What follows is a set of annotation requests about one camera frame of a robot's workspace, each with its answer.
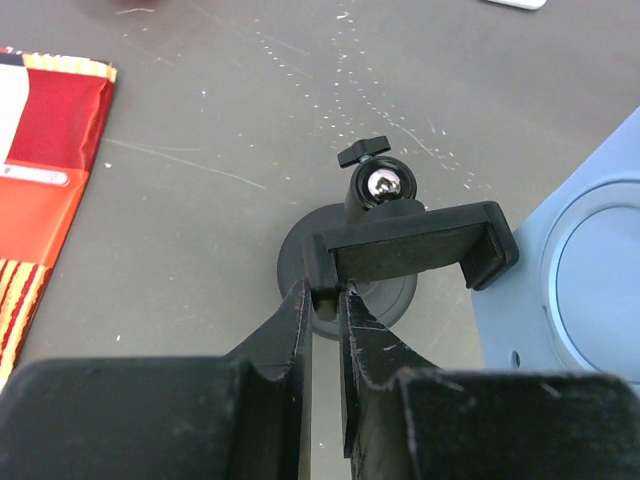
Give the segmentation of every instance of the black phone mount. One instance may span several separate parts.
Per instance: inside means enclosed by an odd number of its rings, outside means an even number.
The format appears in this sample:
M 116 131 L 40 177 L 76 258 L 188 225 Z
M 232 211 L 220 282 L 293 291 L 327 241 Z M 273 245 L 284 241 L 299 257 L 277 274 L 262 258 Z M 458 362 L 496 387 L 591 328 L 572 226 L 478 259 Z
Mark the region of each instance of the black phone mount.
M 481 290 L 518 260 L 518 248 L 500 206 L 482 202 L 425 211 L 415 199 L 416 178 L 387 137 L 355 142 L 338 155 L 341 168 L 357 165 L 344 203 L 300 220 L 278 256 L 283 298 L 296 281 L 310 283 L 313 329 L 338 339 L 341 286 L 355 282 L 367 308 L 390 327 L 409 307 L 417 274 L 459 262 L 468 288 Z

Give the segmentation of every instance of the table surface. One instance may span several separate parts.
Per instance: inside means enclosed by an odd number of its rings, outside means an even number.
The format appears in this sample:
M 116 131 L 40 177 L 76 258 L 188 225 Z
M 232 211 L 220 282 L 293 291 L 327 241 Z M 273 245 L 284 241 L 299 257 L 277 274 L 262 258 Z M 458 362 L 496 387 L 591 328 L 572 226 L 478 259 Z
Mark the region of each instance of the table surface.
M 493 199 L 515 228 L 640 103 L 636 0 L 13 2 L 0 44 L 120 71 L 22 364 L 226 353 L 277 308 L 280 243 L 344 198 L 358 138 L 388 135 L 429 208 Z M 394 331 L 482 366 L 457 267 L 421 275 Z M 316 337 L 316 479 L 349 472 L 338 367 Z

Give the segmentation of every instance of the red and orange bag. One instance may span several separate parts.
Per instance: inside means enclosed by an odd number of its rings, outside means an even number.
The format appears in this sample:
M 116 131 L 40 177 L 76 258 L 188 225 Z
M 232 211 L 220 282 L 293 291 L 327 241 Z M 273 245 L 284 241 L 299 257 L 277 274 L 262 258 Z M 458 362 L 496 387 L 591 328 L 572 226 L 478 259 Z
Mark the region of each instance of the red and orange bag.
M 0 48 L 0 388 L 76 213 L 116 70 Z

